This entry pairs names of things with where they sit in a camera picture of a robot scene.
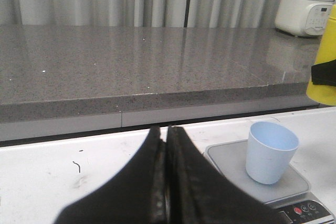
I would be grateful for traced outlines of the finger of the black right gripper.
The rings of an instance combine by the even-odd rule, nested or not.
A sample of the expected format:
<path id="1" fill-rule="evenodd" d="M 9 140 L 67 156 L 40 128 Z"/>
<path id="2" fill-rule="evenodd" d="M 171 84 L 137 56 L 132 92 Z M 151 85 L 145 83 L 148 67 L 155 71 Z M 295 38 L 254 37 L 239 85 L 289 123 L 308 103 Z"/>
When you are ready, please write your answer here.
<path id="1" fill-rule="evenodd" d="M 311 81 L 314 85 L 336 85 L 335 60 L 313 65 L 311 67 Z"/>

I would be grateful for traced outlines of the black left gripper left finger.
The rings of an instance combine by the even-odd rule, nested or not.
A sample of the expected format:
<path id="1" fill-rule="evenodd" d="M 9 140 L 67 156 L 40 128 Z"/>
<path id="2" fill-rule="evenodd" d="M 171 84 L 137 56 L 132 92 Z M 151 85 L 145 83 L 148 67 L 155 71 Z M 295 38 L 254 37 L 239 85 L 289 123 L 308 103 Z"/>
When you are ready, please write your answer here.
<path id="1" fill-rule="evenodd" d="M 155 126 L 114 177 L 65 207 L 55 223 L 167 223 L 165 179 L 165 143 Z"/>

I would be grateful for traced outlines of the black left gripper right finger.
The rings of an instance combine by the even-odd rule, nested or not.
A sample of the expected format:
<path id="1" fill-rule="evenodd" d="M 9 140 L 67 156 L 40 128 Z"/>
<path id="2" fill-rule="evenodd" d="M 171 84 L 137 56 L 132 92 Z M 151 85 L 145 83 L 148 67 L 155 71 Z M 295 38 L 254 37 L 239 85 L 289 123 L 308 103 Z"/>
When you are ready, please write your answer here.
<path id="1" fill-rule="evenodd" d="M 171 223 L 285 223 L 278 211 L 222 176 L 182 127 L 168 128 L 166 175 Z"/>

